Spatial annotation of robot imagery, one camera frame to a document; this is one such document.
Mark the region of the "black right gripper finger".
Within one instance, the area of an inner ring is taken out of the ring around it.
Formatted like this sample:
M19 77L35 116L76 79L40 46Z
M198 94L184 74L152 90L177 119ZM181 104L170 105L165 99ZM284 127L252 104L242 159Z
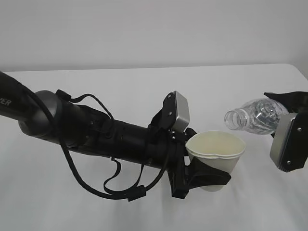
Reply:
M294 91L288 93L264 92L271 101L271 109L279 115L289 113L308 113L308 93L305 91Z

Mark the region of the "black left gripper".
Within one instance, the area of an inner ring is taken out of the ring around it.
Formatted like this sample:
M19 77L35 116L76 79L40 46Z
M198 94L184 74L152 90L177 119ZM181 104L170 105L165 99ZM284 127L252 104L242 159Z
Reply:
M192 128L184 132L171 131L170 159L168 161L168 178L171 196L184 199L189 189L221 190L231 180L225 171L213 168L193 157L185 172L184 157L188 156L186 142L196 134Z

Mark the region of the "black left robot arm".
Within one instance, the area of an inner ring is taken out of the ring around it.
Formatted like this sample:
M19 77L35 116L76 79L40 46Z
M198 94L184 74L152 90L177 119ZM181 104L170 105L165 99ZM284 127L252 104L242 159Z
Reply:
M190 189L203 186L224 186L231 176L197 158L185 165L188 156L186 142L195 135L188 127L188 103L179 92L170 92L161 110L148 127L140 127L115 120L104 109L98 111L72 98L62 90L55 93L42 90L32 92L13 77L0 75L0 114L17 120L21 131L31 137L61 146L77 182L88 192L110 200L133 201L144 197L168 173L173 197L184 199ZM122 191L105 188L100 192L89 186L78 173L70 152L121 160L141 166L156 167L160 171L149 185L138 182Z

